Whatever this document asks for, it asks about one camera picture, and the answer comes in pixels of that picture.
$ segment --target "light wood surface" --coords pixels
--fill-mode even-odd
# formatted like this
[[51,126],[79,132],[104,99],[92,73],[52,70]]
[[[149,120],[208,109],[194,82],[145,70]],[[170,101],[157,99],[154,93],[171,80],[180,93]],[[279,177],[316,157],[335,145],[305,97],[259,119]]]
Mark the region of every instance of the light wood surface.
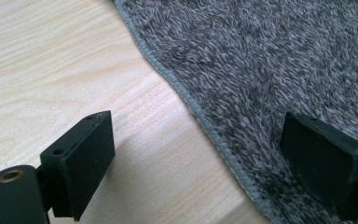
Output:
[[37,167],[44,149],[103,110],[117,156],[80,223],[269,222],[113,1],[1,0],[0,170]]

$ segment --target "wooden table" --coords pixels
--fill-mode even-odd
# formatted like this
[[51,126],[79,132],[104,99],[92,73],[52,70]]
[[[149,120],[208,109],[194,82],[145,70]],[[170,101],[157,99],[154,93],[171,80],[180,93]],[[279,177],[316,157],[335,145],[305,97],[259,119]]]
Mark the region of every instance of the wooden table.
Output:
[[52,142],[103,110],[117,156],[80,223],[269,222],[113,1],[0,1],[0,170],[38,166]]

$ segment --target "gray rug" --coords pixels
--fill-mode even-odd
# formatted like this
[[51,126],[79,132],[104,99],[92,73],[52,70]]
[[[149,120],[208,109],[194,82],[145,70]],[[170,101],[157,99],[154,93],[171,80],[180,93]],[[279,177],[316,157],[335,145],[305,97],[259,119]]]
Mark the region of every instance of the gray rug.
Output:
[[358,1],[116,2],[263,214],[338,222],[293,178],[279,142],[286,111],[358,139]]

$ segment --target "rug edge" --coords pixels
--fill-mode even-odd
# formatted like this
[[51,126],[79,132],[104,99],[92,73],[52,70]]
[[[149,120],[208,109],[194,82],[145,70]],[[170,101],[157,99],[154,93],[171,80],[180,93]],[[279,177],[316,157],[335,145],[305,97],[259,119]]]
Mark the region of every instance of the rug edge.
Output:
[[117,10],[121,15],[123,21],[127,24],[130,30],[132,39],[142,52],[146,60],[173,86],[173,88],[179,93],[181,98],[191,108],[192,112],[196,115],[199,124],[202,126],[204,131],[207,133],[209,138],[212,140],[220,155],[225,160],[226,164],[230,168],[231,172],[235,175],[241,187],[246,191],[249,198],[254,202],[257,209],[266,217],[268,217],[272,223],[283,223],[280,218],[270,209],[269,200],[263,199],[259,191],[255,187],[255,182],[250,178],[241,168],[240,163],[231,154],[226,142],[219,136],[217,131],[213,128],[210,121],[203,114],[200,105],[190,95],[189,91],[176,79],[176,77],[166,69],[152,54],[149,48],[146,46],[145,41],[139,36],[135,29],[132,20],[123,6],[122,0],[115,0]]

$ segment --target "screw hole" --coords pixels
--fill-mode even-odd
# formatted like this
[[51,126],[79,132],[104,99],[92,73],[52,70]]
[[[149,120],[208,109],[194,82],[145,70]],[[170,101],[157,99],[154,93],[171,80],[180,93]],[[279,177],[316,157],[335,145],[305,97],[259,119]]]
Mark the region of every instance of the screw hole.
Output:
[[54,155],[61,155],[63,153],[63,150],[62,149],[55,149],[54,151],[53,151],[53,154]]
[[14,180],[19,179],[24,174],[23,170],[13,170],[6,172],[4,175],[0,176],[1,183],[8,183]]

